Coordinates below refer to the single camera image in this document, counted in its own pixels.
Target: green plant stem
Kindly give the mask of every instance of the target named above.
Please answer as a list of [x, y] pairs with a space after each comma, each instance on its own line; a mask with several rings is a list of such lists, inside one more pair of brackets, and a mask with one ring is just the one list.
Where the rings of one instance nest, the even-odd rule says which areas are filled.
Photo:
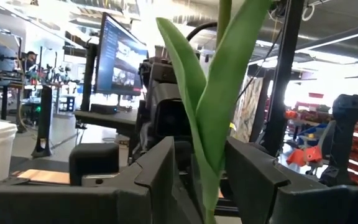
[[222, 37], [229, 25], [231, 18], [232, 0], [219, 0], [218, 33], [216, 34], [216, 48], [221, 43]]

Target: wooden board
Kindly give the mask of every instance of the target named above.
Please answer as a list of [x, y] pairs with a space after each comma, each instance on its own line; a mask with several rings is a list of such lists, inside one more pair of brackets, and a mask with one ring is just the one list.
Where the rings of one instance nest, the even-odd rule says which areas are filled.
[[27, 178], [37, 182], [70, 184], [70, 175], [65, 172], [29, 169], [21, 173], [18, 177]]

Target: black mount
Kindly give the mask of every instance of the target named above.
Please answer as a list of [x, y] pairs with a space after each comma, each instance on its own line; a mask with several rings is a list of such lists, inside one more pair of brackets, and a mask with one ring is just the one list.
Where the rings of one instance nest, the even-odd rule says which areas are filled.
[[82, 97], [81, 111], [89, 111], [92, 94], [92, 76], [94, 70], [94, 61], [98, 55], [97, 44], [87, 44], [86, 48], [86, 64], [84, 74], [84, 91]]
[[353, 145], [354, 126], [358, 122], [358, 95], [340, 95], [333, 104], [336, 121], [329, 166], [321, 175], [328, 186], [352, 185], [347, 167]]

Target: orange object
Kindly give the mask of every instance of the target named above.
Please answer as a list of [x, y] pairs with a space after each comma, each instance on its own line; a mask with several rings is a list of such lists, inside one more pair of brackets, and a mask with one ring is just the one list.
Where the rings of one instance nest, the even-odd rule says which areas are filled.
[[296, 111], [288, 110], [285, 112], [286, 119], [296, 119], [298, 117], [298, 113]]
[[292, 154], [290, 155], [290, 157], [287, 159], [287, 164], [288, 165], [296, 164], [296, 165], [301, 166], [301, 167], [306, 165], [303, 150], [302, 149], [295, 149], [292, 152]]
[[302, 167], [308, 162], [320, 162], [322, 159], [321, 149], [318, 146], [313, 146], [305, 150], [295, 149], [287, 159], [287, 164], [294, 163]]

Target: camera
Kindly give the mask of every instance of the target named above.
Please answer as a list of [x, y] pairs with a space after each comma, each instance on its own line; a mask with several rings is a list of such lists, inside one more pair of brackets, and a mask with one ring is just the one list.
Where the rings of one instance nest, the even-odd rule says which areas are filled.
[[147, 94], [139, 104], [128, 162], [134, 162], [164, 137], [173, 136], [177, 164], [185, 170], [192, 152], [191, 131], [173, 67], [167, 60], [154, 57], [140, 64], [139, 75]]

